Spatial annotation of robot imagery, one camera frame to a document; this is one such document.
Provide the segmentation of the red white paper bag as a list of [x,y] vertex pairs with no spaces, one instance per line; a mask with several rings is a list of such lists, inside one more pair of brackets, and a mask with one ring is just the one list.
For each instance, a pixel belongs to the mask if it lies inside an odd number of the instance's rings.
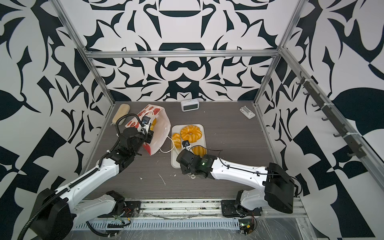
[[164,107],[148,104],[139,113],[138,117],[142,120],[143,116],[149,116],[152,119],[150,130],[154,132],[152,141],[150,144],[144,143],[143,147],[150,156],[157,153],[162,145],[168,139],[171,122],[167,116]]

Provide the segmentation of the yellow fake braided bread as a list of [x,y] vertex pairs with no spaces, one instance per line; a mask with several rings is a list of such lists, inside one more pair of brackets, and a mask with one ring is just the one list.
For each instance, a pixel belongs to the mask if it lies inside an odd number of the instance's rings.
[[195,143],[203,136],[203,133],[198,126],[188,125],[180,131],[180,135],[183,141]]

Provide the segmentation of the pale fake bread roll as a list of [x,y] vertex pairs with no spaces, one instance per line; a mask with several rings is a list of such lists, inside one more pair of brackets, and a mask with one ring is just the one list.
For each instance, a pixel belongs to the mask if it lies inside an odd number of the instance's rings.
[[176,149],[181,149],[182,148],[182,139],[181,135],[178,133],[175,133],[172,135],[172,141],[174,143],[174,146]]

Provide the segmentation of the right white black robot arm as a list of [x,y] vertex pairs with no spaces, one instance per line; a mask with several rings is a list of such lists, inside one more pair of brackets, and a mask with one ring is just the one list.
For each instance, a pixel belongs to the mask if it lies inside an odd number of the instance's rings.
[[212,155],[200,157],[188,150],[179,153],[177,162],[184,175],[252,187],[250,191],[239,191],[234,203],[234,207],[244,213],[262,207],[271,207],[285,214],[293,213],[295,182],[275,163],[269,163],[267,167],[246,166]]

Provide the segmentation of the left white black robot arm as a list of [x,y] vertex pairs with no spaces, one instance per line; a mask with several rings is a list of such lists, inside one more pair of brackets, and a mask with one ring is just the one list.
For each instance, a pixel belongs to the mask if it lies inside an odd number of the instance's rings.
[[123,131],[115,126],[118,140],[94,168],[56,190],[45,189],[38,194],[31,217],[19,234],[20,240],[29,229],[43,240],[62,240],[78,225],[101,215],[122,213],[125,199],[114,191],[86,203],[81,201],[125,170],[139,154],[142,145],[152,141],[154,133],[150,127],[154,117],[133,116],[138,120],[134,126]]

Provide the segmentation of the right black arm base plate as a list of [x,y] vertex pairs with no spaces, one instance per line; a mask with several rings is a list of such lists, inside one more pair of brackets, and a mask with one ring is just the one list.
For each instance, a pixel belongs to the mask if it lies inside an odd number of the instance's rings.
[[235,200],[221,200],[222,215],[226,218],[244,218],[248,216],[261,216],[262,208],[256,208],[253,211],[247,210]]

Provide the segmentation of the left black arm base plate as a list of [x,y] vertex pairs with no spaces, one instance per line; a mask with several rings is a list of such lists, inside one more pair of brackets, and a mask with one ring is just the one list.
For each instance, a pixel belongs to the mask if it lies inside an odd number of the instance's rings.
[[141,203],[141,201],[125,201],[124,203],[117,203],[110,213],[100,215],[98,218],[114,218],[115,216],[121,218],[133,217],[140,212]]

